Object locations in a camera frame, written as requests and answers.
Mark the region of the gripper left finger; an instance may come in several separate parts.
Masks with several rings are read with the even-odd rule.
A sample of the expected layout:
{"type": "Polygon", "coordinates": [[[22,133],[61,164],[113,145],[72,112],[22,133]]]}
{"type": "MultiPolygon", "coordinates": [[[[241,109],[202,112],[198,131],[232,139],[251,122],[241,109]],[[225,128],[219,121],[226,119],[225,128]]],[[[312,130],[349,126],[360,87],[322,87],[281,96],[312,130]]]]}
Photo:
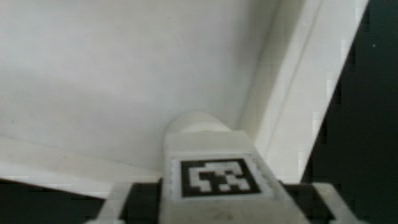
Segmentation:
{"type": "Polygon", "coordinates": [[[114,185],[100,214],[84,224],[127,224],[122,214],[127,206],[132,186],[132,183],[118,183],[114,185]]]}

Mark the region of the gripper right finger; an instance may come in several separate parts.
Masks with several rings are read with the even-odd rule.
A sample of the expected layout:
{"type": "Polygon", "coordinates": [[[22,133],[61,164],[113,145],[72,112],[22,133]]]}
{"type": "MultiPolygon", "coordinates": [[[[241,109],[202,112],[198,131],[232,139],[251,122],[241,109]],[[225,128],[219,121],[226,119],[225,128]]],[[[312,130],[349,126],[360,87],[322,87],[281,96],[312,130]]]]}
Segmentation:
{"type": "Polygon", "coordinates": [[[369,222],[358,218],[335,186],[329,183],[315,183],[313,186],[335,215],[329,224],[369,224],[369,222]]]}

